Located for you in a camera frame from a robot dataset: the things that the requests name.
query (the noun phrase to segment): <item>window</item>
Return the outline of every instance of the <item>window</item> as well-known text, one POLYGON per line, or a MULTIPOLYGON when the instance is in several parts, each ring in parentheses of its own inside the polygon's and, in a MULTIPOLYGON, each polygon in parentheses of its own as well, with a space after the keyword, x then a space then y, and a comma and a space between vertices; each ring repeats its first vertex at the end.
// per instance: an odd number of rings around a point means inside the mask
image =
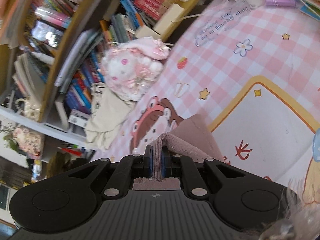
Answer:
POLYGON ((8 197, 9 197, 9 188, 1 184, 0 185, 0 208, 3 210, 7 210, 8 197))

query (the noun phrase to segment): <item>white shelf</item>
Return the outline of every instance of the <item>white shelf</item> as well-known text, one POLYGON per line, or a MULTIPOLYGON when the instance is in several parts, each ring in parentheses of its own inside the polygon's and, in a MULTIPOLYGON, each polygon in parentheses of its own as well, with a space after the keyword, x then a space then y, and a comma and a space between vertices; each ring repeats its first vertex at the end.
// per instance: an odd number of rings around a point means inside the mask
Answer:
POLYGON ((43 133, 47 136, 56 138, 58 140, 72 143, 80 147, 84 147, 88 150, 96 150, 92 147, 88 147, 86 144, 85 136, 73 133, 71 131, 63 132, 61 130, 49 127, 44 123, 35 122, 30 120, 22 115, 15 113, 13 110, 0 106, 0 114, 6 118, 12 120, 13 122, 19 123, 23 126, 26 126, 30 129, 43 133))

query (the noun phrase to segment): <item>purple roll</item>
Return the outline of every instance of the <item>purple roll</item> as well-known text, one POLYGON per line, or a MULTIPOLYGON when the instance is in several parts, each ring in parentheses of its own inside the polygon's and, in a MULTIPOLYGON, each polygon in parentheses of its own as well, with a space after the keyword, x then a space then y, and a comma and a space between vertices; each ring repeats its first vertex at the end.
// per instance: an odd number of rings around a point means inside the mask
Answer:
POLYGON ((295 0, 266 0, 266 6, 285 6, 285 7, 295 7, 295 0))

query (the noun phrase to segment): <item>cartoon girl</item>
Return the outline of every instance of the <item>cartoon girl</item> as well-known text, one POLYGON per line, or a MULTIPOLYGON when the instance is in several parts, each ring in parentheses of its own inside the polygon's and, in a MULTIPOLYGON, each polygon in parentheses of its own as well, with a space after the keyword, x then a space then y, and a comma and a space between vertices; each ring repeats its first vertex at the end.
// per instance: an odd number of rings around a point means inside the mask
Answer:
POLYGON ((165 132, 170 132, 177 127, 183 118, 179 116, 167 98, 154 96, 149 101, 147 108, 137 120, 131 130, 130 152, 144 154, 146 146, 165 132))

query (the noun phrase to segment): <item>flower print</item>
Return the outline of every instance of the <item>flower print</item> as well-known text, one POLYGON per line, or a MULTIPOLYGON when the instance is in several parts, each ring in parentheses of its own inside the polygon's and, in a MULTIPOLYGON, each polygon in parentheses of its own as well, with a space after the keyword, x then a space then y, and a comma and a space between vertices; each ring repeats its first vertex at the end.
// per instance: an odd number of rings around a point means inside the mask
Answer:
POLYGON ((250 45, 250 40, 245 39, 243 42, 238 42, 236 48, 234 49, 234 54, 240 54, 241 57, 247 56, 247 51, 252 50, 253 46, 250 45))

